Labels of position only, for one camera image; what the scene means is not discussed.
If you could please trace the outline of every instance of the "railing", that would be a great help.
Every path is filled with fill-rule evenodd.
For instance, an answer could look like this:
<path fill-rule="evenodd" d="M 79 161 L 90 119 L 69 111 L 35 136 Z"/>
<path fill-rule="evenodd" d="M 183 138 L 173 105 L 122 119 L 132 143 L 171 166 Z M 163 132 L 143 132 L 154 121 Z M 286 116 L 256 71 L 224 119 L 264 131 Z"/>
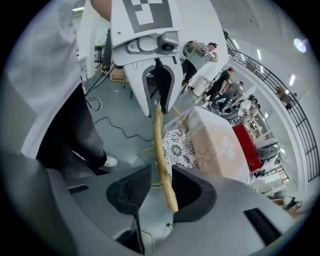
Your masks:
<path fill-rule="evenodd" d="M 226 45 L 231 60 L 234 60 L 254 73 L 274 92 L 274 94 L 277 95 L 279 100 L 280 98 L 282 99 L 281 102 L 286 106 L 286 109 L 291 116 L 301 138 L 307 163 L 308 182 L 310 182 L 315 177 L 320 175 L 320 163 L 314 132 L 311 129 L 304 110 L 300 106 L 295 96 L 274 73 L 272 73 L 261 63 L 257 62 L 255 59 L 238 51 L 230 38 L 226 38 Z"/>

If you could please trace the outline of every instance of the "white sneaker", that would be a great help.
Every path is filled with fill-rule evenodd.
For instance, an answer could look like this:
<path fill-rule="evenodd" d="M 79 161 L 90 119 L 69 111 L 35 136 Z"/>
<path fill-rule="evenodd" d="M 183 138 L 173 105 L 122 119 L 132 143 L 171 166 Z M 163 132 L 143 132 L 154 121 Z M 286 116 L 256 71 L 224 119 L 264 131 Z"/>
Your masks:
<path fill-rule="evenodd" d="M 113 156 L 106 156 L 106 161 L 104 163 L 105 167 L 115 167 L 118 164 L 118 160 Z"/>

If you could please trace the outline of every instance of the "floor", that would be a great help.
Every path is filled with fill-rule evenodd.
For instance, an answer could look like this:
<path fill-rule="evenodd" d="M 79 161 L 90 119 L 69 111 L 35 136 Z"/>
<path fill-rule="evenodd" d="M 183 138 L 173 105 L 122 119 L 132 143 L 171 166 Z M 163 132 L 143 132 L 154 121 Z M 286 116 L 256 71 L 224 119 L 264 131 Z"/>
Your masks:
<path fill-rule="evenodd" d="M 84 87 L 88 90 L 100 77 L 96 74 L 88 80 Z M 114 126 L 121 127 L 124 133 L 130 137 L 139 134 L 146 140 L 152 139 L 152 117 L 143 114 L 135 96 L 130 99 L 131 88 L 129 84 L 123 87 L 122 82 L 110 81 L 107 78 L 99 87 L 91 91 L 87 98 L 96 97 L 101 100 L 100 111 L 91 111 L 96 130 L 104 141 L 104 150 L 107 155 L 116 157 L 118 165 L 110 168 L 110 172 L 121 172 L 131 167 L 152 165 L 152 183 L 159 183 L 160 178 L 155 164 L 153 150 L 138 155 L 142 150 L 151 148 L 152 141 L 145 141 L 138 136 L 127 138 L 121 129 L 112 127 L 108 117 Z M 191 91 L 180 95 L 175 102 L 175 107 L 180 113 L 194 106 L 197 97 Z M 93 108 L 98 107 L 98 102 L 91 101 Z M 176 117 L 176 113 L 170 111 L 163 116 L 163 125 Z M 173 223 L 172 211 L 168 208 L 162 189 L 152 188 L 139 211 L 140 227 L 145 246 L 145 254 L 151 255 L 161 241 L 169 235 Z"/>

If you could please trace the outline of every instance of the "red chair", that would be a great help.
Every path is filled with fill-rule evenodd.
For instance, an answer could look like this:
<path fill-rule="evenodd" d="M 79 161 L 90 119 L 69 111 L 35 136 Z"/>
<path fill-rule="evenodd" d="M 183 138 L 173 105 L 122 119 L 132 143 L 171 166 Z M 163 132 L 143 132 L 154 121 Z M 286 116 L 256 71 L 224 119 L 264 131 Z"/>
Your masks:
<path fill-rule="evenodd" d="M 254 173 L 261 167 L 255 144 L 243 124 L 233 126 L 232 129 L 240 142 L 249 170 Z"/>

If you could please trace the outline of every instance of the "white tablecloth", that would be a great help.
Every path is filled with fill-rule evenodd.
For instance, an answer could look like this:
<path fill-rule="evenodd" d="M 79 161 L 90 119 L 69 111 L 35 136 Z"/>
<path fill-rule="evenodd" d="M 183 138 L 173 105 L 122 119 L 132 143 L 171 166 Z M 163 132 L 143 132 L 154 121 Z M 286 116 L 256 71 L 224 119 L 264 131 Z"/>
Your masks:
<path fill-rule="evenodd" d="M 229 122 L 198 106 L 181 114 L 189 127 L 189 136 L 199 169 L 248 183 L 246 157 Z M 179 117 L 164 126 L 164 132 L 185 129 Z"/>

